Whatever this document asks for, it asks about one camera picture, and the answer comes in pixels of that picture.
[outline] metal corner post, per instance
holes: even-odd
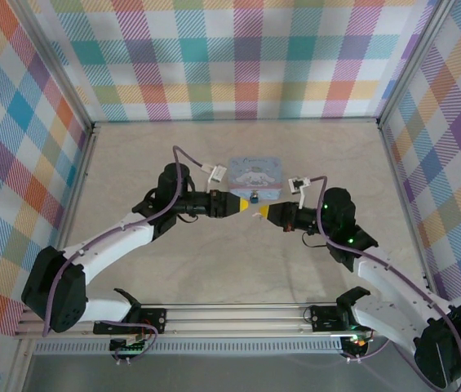
[[[419,70],[424,58],[432,47],[433,41],[437,37],[445,19],[451,12],[453,5],[458,0],[437,0],[437,5],[429,18],[426,27],[420,34],[419,40],[413,53],[408,60],[405,68],[402,71],[401,76],[397,80],[397,84],[393,88],[391,95],[386,101],[386,105],[383,107],[379,116],[379,128],[384,131],[388,126],[388,120],[392,117],[393,112],[397,109],[397,106],[401,103],[402,98],[408,87],[413,80],[413,77]]]
[[[80,99],[76,89],[71,83],[69,76],[65,72],[63,65],[60,63],[51,43],[47,36],[42,32],[38,21],[35,19],[33,12],[26,4],[26,0],[8,0],[9,5],[15,12],[20,24],[25,29],[27,35],[33,42],[36,52],[49,70],[49,73],[55,79],[56,84],[60,87],[65,99],[68,101],[74,113],[78,116],[82,125],[92,131],[93,121],[86,111],[85,105]]]
[[[78,207],[79,200],[82,196],[83,186],[87,176],[88,167],[94,153],[97,132],[91,131],[87,135],[86,143],[84,144],[82,157],[78,165],[78,173],[73,184],[69,205],[65,210],[65,214],[61,223],[60,233],[56,239],[56,246],[62,248],[69,239],[69,235],[73,228],[74,217]],[[25,379],[29,370],[29,363],[33,356],[37,338],[29,338],[18,336],[18,345],[10,371],[7,375],[7,381],[2,385],[5,392],[18,392],[23,389]]]

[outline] white connector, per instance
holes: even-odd
[[[209,165],[208,163],[203,163],[201,166],[201,170],[207,174],[208,180],[206,181],[206,188],[205,191],[208,193],[210,192],[211,182],[221,182],[223,180],[224,175],[227,172],[227,168],[223,165]]]
[[[125,345],[127,346],[135,345],[136,343],[140,343],[144,338],[145,338],[145,335],[143,333],[131,336],[126,339]]]
[[[304,206],[304,188],[310,186],[312,182],[310,181],[309,177],[299,178],[299,177],[292,177],[288,179],[288,185],[290,186],[290,192],[292,194],[301,194],[301,198],[299,199],[299,209],[303,208]]]
[[[227,168],[225,166],[216,165],[211,173],[211,180],[215,182],[221,182],[226,172]]]

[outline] cartoon character print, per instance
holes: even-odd
[[[246,169],[245,173],[236,178],[236,182],[246,186],[268,186],[275,182],[275,178],[264,173],[260,167],[255,166],[251,169]]]

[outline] small box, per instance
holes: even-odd
[[[231,193],[252,203],[278,200],[282,189],[281,159],[274,157],[232,158],[228,164]]]

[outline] metal frame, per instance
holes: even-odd
[[[401,103],[411,80],[419,70],[420,65],[423,63],[424,58],[429,52],[433,41],[437,37],[445,19],[451,12],[451,8],[457,0],[438,0],[425,29],[419,36],[419,40],[413,53],[411,54],[401,76],[398,78],[391,95],[388,97],[386,104],[379,116],[379,128],[384,130],[388,125],[388,120],[392,117],[393,112]]]
[[[97,132],[91,130],[83,147],[83,154],[80,159],[76,181],[74,182],[73,190],[71,192],[69,206],[64,213],[61,231],[56,239],[56,246],[59,249],[62,248],[69,239],[69,235],[73,227],[74,217],[76,216],[76,209],[85,184],[87,171],[89,165],[91,164],[92,154],[94,153],[96,139]],[[6,392],[17,392],[23,389],[35,345],[36,341],[33,339],[20,338],[11,369],[7,377],[7,382],[5,383],[4,390]]]
[[[457,0],[439,0],[435,9],[433,10],[430,19],[421,33],[417,45],[410,56],[408,63],[406,64],[404,70],[402,71],[401,76],[399,77],[395,88],[392,91],[392,94],[389,96],[386,105],[383,107],[381,114],[379,116],[378,128],[381,141],[383,142],[383,149],[388,160],[388,165],[392,173],[393,182],[397,188],[397,195],[399,197],[399,202],[401,203],[402,211],[404,212],[404,217],[406,224],[408,225],[408,230],[411,234],[411,239],[414,243],[414,247],[417,253],[417,257],[420,260],[420,264],[423,268],[425,279],[428,282],[428,286],[433,292],[437,291],[437,286],[432,276],[432,272],[428,268],[428,263],[426,262],[426,254],[423,250],[423,247],[420,245],[420,235],[417,227],[413,223],[411,217],[413,212],[411,211],[410,205],[406,202],[406,192],[402,183],[399,181],[397,174],[397,162],[395,162],[394,157],[391,154],[391,145],[388,142],[388,139],[385,135],[385,130],[388,128],[389,120],[392,117],[393,113],[397,110],[398,105],[401,103],[406,91],[408,90],[413,77],[419,70],[421,64],[424,61],[424,58],[428,54],[430,48],[432,47],[435,38],[437,37],[439,31],[441,30],[442,25],[444,24],[446,18],[451,12],[454,4]]]
[[[174,120],[174,123],[191,123],[194,120]],[[216,122],[224,123],[224,122],[232,122],[232,121],[239,121],[240,123],[250,122],[250,121],[261,121],[262,123],[273,123],[273,122],[287,122],[287,121],[300,121],[300,122],[312,122],[312,123],[341,123],[341,124],[349,124],[349,123],[372,123],[377,127],[377,118],[373,116],[363,116],[363,117],[345,117],[345,118],[336,118],[336,117],[324,117],[324,118],[258,118],[256,120],[235,120],[235,119],[218,119]],[[196,123],[210,123],[212,120],[195,120]],[[136,121],[120,121],[120,122],[105,122],[105,121],[97,121],[95,122],[96,127],[110,127],[114,125],[122,125],[122,124],[131,124],[131,123],[141,123]],[[160,123],[160,122],[142,122],[142,123]]]
[[[55,35],[55,39],[60,44],[60,48],[64,53],[67,61],[69,62],[74,76],[79,81],[83,91],[87,95],[89,100],[89,111],[91,116],[96,120],[107,120],[107,115],[105,114],[102,105],[98,101],[98,97],[94,93],[91,82],[86,78],[85,70],[82,67],[81,61],[78,59],[78,55],[73,49],[72,43],[67,36],[67,33],[64,30],[63,25],[58,18],[58,15],[55,11],[55,8],[51,4],[51,0],[38,0],[38,6],[42,11],[45,21],[51,26],[51,32]]]
[[[86,111],[85,105],[74,89],[69,76],[64,71],[51,43],[42,32],[42,28],[36,21],[36,18],[33,17],[33,13],[28,6],[25,6],[22,0],[9,0],[9,5],[33,42],[40,58],[63,92],[65,99],[68,101],[71,108],[73,108],[74,113],[79,117],[85,128],[92,130],[94,123]]]
[[[43,339],[36,343],[34,355],[109,355],[110,339]],[[123,350],[124,354],[139,354],[137,350]],[[340,354],[340,337],[318,336],[285,338],[199,338],[175,337],[160,339],[147,354],[195,355],[272,355],[272,354]]]
[[[312,332],[312,325],[304,321],[304,311],[316,304],[185,304],[185,305],[144,305],[144,308],[167,309],[165,332],[159,339],[184,338],[252,338],[252,337],[338,337],[359,336],[361,332],[334,331]],[[70,337],[127,338],[131,335],[98,336],[92,333],[94,323],[77,323],[66,332],[50,332],[52,339]],[[16,335],[22,339],[42,337],[43,321],[32,311],[24,313]]]
[[[414,49],[410,60],[405,67],[402,75],[399,77],[396,87],[388,98],[381,115],[379,117],[379,130],[383,138],[384,150],[387,154],[388,163],[392,170],[392,177],[399,189],[398,196],[405,213],[406,223],[413,234],[412,239],[415,248],[424,257],[422,248],[419,246],[418,233],[411,222],[411,211],[404,200],[404,189],[398,181],[394,162],[388,149],[388,142],[383,136],[383,130],[388,125],[388,120],[397,108],[406,93],[410,82],[422,64],[424,57],[427,55],[433,40],[437,36],[445,18],[449,15],[452,6],[456,0],[440,0],[434,10],[426,29],[419,37],[419,43]],[[20,23],[25,27],[27,34],[31,37],[34,46],[44,60],[52,76],[58,82],[65,98],[69,101],[75,113],[77,113],[83,124],[91,130],[90,138],[87,140],[82,162],[78,170],[76,183],[73,187],[72,196],[69,202],[69,208],[65,213],[62,230],[58,237],[58,247],[63,247],[69,239],[70,231],[73,227],[73,220],[77,209],[78,201],[81,196],[83,184],[86,178],[86,172],[91,162],[97,134],[92,132],[94,123],[92,122],[85,106],[79,99],[78,94],[73,88],[69,77],[63,70],[57,55],[51,44],[41,31],[38,22],[33,18],[32,12],[26,9],[22,0],[10,0],[10,4],[16,13]],[[337,121],[337,119],[321,119],[322,122]],[[340,119],[340,121],[374,121],[373,118],[354,118]],[[428,269],[423,262],[423,268],[426,273]],[[428,276],[429,282],[432,283],[431,276]],[[306,323],[303,318],[304,310],[309,305],[334,305],[334,304],[255,304],[255,305],[146,305],[145,307],[166,307],[168,309],[168,325],[166,333],[160,336],[165,341],[173,341],[178,338],[256,338],[256,337],[276,337],[276,338],[308,338],[322,339],[326,337],[352,336],[353,332],[312,332],[311,325]],[[62,334],[50,334],[51,341],[71,341],[77,342],[83,338],[93,341],[98,336],[92,334],[93,323],[80,323],[68,332]],[[20,338],[15,360],[12,364],[11,371],[7,380],[6,391],[22,390],[30,359],[34,351],[39,347],[37,340],[41,337],[42,320],[32,311],[24,312],[20,321],[17,337]]]
[[[411,241],[413,242],[415,248],[415,254],[417,256],[417,260],[419,260],[420,265],[422,267],[424,273],[424,279],[426,280],[426,284],[432,292],[438,293],[437,286],[435,285],[435,280],[433,279],[432,272],[428,268],[428,263],[426,262],[426,253],[423,250],[423,247],[420,246],[420,234],[417,226],[414,225],[411,217],[413,213],[411,211],[410,205],[406,202],[406,192],[404,190],[404,186],[399,181],[399,177],[397,175],[396,166],[397,163],[394,161],[392,154],[390,153],[390,145],[384,137],[384,133],[381,131],[380,138],[383,143],[383,150],[386,154],[386,159],[388,160],[388,166],[390,168],[390,172],[392,173],[393,184],[395,185],[395,189],[397,190],[397,196],[399,198],[399,202],[401,203],[402,212],[404,215],[404,219],[406,221],[406,225],[408,226],[408,230],[410,232]]]

